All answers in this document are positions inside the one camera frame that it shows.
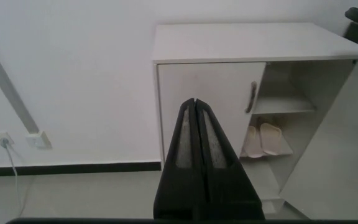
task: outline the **cabinet shelf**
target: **cabinet shelf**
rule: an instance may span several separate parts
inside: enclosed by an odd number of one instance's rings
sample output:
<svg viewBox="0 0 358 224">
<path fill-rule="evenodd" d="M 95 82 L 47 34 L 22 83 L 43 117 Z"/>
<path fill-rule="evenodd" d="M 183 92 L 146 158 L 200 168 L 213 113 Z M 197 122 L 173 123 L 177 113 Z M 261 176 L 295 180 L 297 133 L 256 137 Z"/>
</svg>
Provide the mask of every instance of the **cabinet shelf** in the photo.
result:
<svg viewBox="0 0 358 224">
<path fill-rule="evenodd" d="M 262 201 L 262 209 L 265 214 L 274 214 L 280 211 L 284 199 L 279 196 L 280 187 L 277 184 L 269 163 L 265 159 L 249 160 L 241 159 L 249 180 Z"/>
<path fill-rule="evenodd" d="M 285 140 L 285 138 L 282 136 L 281 140 L 280 140 L 280 144 L 281 144 L 281 150 L 280 150 L 280 154 L 277 156 L 281 156 L 281 155 L 292 155 L 293 151 L 290 147 L 290 145 L 288 145 L 287 141 Z M 247 157 L 247 155 L 244 153 L 240 154 L 241 158 Z"/>
<path fill-rule="evenodd" d="M 289 82 L 262 82 L 253 114 L 302 113 L 315 109 Z"/>
</svg>

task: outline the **white wall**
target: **white wall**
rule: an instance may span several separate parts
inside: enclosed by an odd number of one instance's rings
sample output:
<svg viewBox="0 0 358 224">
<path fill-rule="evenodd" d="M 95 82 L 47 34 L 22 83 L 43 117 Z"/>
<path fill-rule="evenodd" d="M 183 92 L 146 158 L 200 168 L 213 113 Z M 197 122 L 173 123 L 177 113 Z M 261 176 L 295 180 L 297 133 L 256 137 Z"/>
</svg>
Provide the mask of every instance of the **white wall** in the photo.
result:
<svg viewBox="0 0 358 224">
<path fill-rule="evenodd" d="M 0 130 L 24 166 L 159 161 L 156 24 L 314 22 L 342 34 L 352 6 L 358 0 L 0 1 L 0 61 L 53 150 L 26 144 L 1 91 Z"/>
</svg>

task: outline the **gray floor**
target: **gray floor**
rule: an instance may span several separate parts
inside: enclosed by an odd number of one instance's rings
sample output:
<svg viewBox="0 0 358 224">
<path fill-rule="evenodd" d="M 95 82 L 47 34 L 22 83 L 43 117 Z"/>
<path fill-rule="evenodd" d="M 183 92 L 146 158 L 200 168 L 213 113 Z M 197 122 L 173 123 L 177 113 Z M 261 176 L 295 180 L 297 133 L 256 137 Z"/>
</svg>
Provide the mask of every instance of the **gray floor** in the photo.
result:
<svg viewBox="0 0 358 224">
<path fill-rule="evenodd" d="M 153 218 L 161 172 L 19 177 L 22 217 Z M 14 177 L 0 177 L 0 224 L 17 217 Z M 284 206 L 267 218 L 303 218 Z"/>
</svg>

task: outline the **power cord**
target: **power cord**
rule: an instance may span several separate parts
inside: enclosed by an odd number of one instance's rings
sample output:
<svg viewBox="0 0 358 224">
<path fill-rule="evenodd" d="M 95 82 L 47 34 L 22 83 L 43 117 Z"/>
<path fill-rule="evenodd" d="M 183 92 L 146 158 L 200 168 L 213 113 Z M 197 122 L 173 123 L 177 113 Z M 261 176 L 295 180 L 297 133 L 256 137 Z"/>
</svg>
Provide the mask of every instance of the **power cord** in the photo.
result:
<svg viewBox="0 0 358 224">
<path fill-rule="evenodd" d="M 12 155 L 9 152 L 9 149 L 8 149 L 8 146 L 11 146 L 11 145 L 9 144 L 9 140 L 7 138 L 2 138 L 0 140 L 0 145 L 6 150 L 7 155 L 9 156 L 9 160 L 11 161 L 11 164 L 12 164 L 13 172 L 15 173 L 15 187 L 16 187 L 17 205 L 19 206 L 19 212 L 18 212 L 17 216 L 20 217 L 22 215 L 22 212 L 23 212 L 23 207 L 22 207 L 22 201 L 21 201 L 20 194 L 19 194 L 19 188 L 17 186 L 17 171 L 16 171 L 16 168 L 15 168 L 15 165 L 13 164 Z"/>
</svg>

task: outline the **slipper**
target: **slipper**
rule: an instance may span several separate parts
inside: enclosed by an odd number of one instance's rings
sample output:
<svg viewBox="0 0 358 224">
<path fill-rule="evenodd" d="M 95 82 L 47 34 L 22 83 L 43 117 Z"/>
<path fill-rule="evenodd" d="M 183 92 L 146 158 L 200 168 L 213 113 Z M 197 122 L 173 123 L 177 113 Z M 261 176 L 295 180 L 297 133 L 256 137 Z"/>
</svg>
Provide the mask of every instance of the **slipper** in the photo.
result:
<svg viewBox="0 0 358 224">
<path fill-rule="evenodd" d="M 260 125 L 260 137 L 262 138 L 262 150 L 269 155 L 277 156 L 281 150 L 281 129 L 268 123 Z"/>
<path fill-rule="evenodd" d="M 259 158 L 264 156 L 260 146 L 260 134 L 253 126 L 248 126 L 248 132 L 242 147 L 241 157 Z"/>
</svg>

